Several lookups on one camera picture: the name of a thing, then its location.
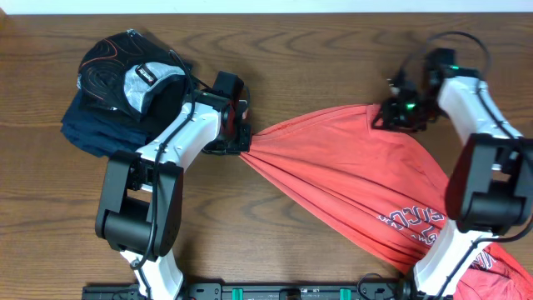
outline green object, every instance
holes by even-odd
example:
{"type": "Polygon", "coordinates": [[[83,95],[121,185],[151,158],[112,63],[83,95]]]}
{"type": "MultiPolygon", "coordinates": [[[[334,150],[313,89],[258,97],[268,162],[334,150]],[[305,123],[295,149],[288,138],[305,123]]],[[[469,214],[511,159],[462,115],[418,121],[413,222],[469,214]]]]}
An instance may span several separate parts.
{"type": "Polygon", "coordinates": [[[244,292],[242,291],[242,288],[233,288],[232,289],[232,300],[243,300],[244,299],[244,292]]]}
{"type": "Polygon", "coordinates": [[[341,288],[341,300],[351,300],[351,289],[341,288]]]}

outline wood grain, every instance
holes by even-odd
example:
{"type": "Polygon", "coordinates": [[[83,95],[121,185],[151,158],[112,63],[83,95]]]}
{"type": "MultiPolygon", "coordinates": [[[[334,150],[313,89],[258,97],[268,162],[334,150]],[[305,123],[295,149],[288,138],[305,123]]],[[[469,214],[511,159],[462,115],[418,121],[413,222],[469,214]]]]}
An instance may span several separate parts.
{"type": "MultiPolygon", "coordinates": [[[[252,90],[255,131],[309,113],[388,96],[385,78],[427,36],[466,30],[493,53],[491,94],[533,135],[530,14],[335,14],[10,17],[0,31],[0,298],[76,299],[88,283],[127,283],[127,263],[94,233],[107,160],[59,132],[76,92],[77,66],[98,40],[136,28],[195,63],[252,90]]],[[[479,64],[461,39],[464,64],[479,64]]],[[[413,63],[413,77],[419,63],[413,63]]],[[[439,122],[416,138],[446,172],[460,145],[439,122]]],[[[356,281],[395,276],[297,206],[238,157],[201,155],[187,172],[182,229],[174,247],[185,274],[227,282],[356,281]]],[[[533,271],[533,239],[507,249],[533,271]]]]}

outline dark blue cloth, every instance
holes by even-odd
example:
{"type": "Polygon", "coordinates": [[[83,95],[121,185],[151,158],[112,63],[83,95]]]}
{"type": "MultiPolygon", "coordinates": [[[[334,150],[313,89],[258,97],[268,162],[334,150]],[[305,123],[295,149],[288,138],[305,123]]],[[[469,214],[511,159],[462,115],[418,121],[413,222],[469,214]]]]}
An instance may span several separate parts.
{"type": "Polygon", "coordinates": [[[80,110],[81,99],[78,91],[61,121],[61,132],[74,146],[96,157],[109,157],[117,150],[135,152],[146,145],[147,132],[80,110]]]}

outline red cloth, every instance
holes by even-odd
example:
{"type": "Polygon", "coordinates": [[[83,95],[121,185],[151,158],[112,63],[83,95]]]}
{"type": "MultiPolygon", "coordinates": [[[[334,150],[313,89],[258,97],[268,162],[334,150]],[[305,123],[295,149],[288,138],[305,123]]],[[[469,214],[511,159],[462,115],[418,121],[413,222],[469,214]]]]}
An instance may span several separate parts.
{"type": "MultiPolygon", "coordinates": [[[[446,222],[448,178],[412,137],[371,129],[378,106],[334,107],[270,127],[241,158],[357,246],[406,273],[446,222]]],[[[533,277],[491,244],[457,299],[532,299],[533,277]]]]}

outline wooden table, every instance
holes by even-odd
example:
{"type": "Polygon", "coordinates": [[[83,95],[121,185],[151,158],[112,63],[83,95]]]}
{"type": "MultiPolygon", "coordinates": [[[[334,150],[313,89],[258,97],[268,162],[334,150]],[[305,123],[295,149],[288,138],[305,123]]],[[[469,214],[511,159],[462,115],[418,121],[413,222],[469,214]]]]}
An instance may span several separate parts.
{"type": "MultiPolygon", "coordinates": [[[[385,78],[421,41],[466,30],[492,51],[488,81],[501,111],[533,136],[530,14],[34,16],[0,24],[2,299],[79,299],[88,283],[134,280],[94,232],[107,159],[78,150],[59,132],[82,56],[129,28],[175,48],[207,83],[218,70],[243,78],[256,131],[321,108],[378,103],[389,95],[385,78]]],[[[481,63],[476,46],[460,38],[438,44],[460,49],[465,65],[481,63]]],[[[414,78],[419,69],[413,63],[414,78]]],[[[439,122],[417,138],[449,173],[461,149],[451,125],[439,122]]],[[[174,253],[187,275],[227,282],[396,276],[238,157],[200,155],[184,188],[174,253]]],[[[530,272],[532,246],[531,236],[505,245],[530,272]]]]}

